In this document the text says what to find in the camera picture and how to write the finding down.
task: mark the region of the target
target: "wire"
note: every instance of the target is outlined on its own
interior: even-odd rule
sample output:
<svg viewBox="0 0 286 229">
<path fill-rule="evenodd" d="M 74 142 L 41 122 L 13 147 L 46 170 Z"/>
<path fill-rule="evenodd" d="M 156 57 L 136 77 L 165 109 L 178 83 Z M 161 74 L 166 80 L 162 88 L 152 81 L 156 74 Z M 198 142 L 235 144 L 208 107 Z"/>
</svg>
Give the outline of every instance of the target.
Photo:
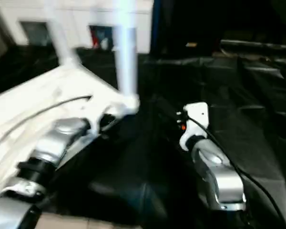
<svg viewBox="0 0 286 229">
<path fill-rule="evenodd" d="M 2 142 L 5 141 L 5 139 L 11 134 L 11 132 L 13 132 L 14 130 L 18 129 L 21 125 L 23 125 L 24 123 L 26 123 L 27 121 L 39 116 L 40 114 L 44 113 L 44 112 L 47 112 L 55 107 L 58 107 L 58 106 L 61 106 L 63 104 L 67 104 L 69 102 L 72 102 L 72 101 L 76 101 L 76 100 L 80 100 L 80 99 L 87 99 L 89 100 L 92 96 L 91 95 L 85 95 L 85 96 L 79 96 L 79 97 L 75 97 L 75 98 L 72 98 L 72 99 L 68 99 L 68 100 L 64 100 L 64 101 L 61 101 L 57 104 L 54 104 L 54 105 L 51 105 L 51 106 L 48 106 L 24 119 L 22 119 L 20 122 L 18 122 L 16 125 L 14 125 L 11 129 L 9 129 L 7 132 L 4 133 L 4 135 L 0 138 L 0 145 L 2 144 Z"/>
<path fill-rule="evenodd" d="M 286 222 L 284 220 L 283 214 L 280 211 L 279 207 L 277 206 L 275 200 L 272 198 L 272 196 L 269 194 L 269 192 L 261 185 L 259 184 L 251 175 L 249 175 L 248 173 L 246 173 L 245 171 L 243 171 L 242 169 L 240 169 L 239 167 L 237 167 L 232 160 L 229 158 L 229 156 L 225 153 L 224 148 L 220 145 L 220 143 L 218 142 L 218 140 L 215 138 L 215 136 L 208 130 L 206 129 L 201 123 L 199 123 L 198 121 L 196 121 L 195 119 L 187 116 L 188 119 L 190 119 L 191 121 L 193 121 L 194 123 L 196 123 L 200 128 L 202 128 L 209 136 L 210 139 L 223 151 L 223 153 L 226 155 L 226 157 L 229 159 L 230 164 L 235 168 L 236 172 L 238 174 L 243 174 L 245 177 L 247 177 L 247 179 L 249 179 L 252 183 L 254 183 L 258 188 L 260 188 L 265 195 L 268 197 L 268 199 L 270 200 L 271 204 L 273 205 L 274 209 L 277 212 L 277 215 L 279 216 L 279 218 L 282 220 L 282 223 L 285 225 L 286 227 Z"/>
</svg>

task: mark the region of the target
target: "black surface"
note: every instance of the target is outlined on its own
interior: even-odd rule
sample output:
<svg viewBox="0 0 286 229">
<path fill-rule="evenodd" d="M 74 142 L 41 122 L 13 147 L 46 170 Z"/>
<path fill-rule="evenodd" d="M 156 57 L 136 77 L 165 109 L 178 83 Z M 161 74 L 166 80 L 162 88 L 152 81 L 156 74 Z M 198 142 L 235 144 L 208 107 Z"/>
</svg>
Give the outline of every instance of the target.
<svg viewBox="0 0 286 229">
<path fill-rule="evenodd" d="M 116 87 L 113 55 L 78 54 L 84 66 Z M 0 62 L 0 91 L 56 65 L 52 51 L 14 49 Z M 205 101 L 209 129 L 233 162 L 271 194 L 286 221 L 286 66 L 147 56 L 139 56 L 138 66 L 139 113 L 59 171 L 47 211 L 158 228 L 216 225 L 197 200 L 189 155 L 174 148 L 177 138 L 168 134 L 176 123 L 160 121 L 158 112 L 160 107 L 173 117 L 186 103 Z M 252 224 L 283 228 L 265 194 L 246 178 L 244 183 Z"/>
<path fill-rule="evenodd" d="M 286 45 L 286 0 L 155 0 L 151 52 L 166 56 L 211 56 L 220 40 Z M 186 47 L 187 43 L 195 47 Z M 225 46 L 236 53 L 282 55 L 265 47 Z"/>
</svg>

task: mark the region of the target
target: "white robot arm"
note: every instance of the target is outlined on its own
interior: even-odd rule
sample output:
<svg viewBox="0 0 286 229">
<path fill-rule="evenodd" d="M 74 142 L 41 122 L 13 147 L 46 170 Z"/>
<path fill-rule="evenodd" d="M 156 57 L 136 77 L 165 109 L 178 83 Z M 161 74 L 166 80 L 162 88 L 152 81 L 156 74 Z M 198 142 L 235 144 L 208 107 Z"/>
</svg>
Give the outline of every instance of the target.
<svg viewBox="0 0 286 229">
<path fill-rule="evenodd" d="M 29 159 L 18 164 L 18 172 L 11 177 L 0 193 L 0 229 L 33 228 L 39 211 L 34 206 L 47 191 L 55 170 L 80 152 L 100 134 L 100 121 L 109 117 L 113 122 L 139 109 L 136 94 L 136 47 L 133 37 L 133 0 L 119 1 L 117 8 L 116 46 L 117 76 L 120 91 L 96 77 L 79 63 L 68 48 L 53 1 L 45 0 L 44 10 L 48 27 L 60 64 L 69 67 L 79 77 L 89 77 L 93 85 L 91 99 L 74 113 L 74 117 L 55 121 L 32 150 Z"/>
<path fill-rule="evenodd" d="M 240 175 L 220 147 L 207 138 L 208 105 L 204 102 L 187 104 L 177 114 L 179 122 L 186 123 L 179 144 L 184 151 L 191 152 L 200 177 L 199 198 L 210 210 L 244 211 L 246 198 Z"/>
</svg>

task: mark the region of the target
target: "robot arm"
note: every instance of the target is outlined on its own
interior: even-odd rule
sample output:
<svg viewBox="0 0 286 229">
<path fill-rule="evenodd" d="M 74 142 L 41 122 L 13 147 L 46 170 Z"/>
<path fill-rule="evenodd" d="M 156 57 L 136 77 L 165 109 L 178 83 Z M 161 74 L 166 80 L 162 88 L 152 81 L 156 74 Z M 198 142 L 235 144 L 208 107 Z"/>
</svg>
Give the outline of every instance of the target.
<svg viewBox="0 0 286 229">
<path fill-rule="evenodd" d="M 199 198 L 211 210 L 245 210 L 244 185 L 239 174 L 223 151 L 191 120 L 196 120 L 206 129 L 209 124 L 207 104 L 188 104 L 178 114 L 186 119 L 186 131 L 179 144 L 184 151 L 191 152 L 199 175 Z"/>
<path fill-rule="evenodd" d="M 34 228 L 40 214 L 34 204 L 45 197 L 56 169 L 99 135 L 102 118 L 109 116 L 115 122 L 138 109 L 138 101 L 137 106 L 129 108 L 129 102 L 124 102 L 115 89 L 104 87 L 102 91 L 107 92 L 107 99 L 94 97 L 78 117 L 54 122 L 39 139 L 29 159 L 18 164 L 17 174 L 0 193 L 0 229 Z M 117 97 L 110 99 L 108 93 Z"/>
</svg>

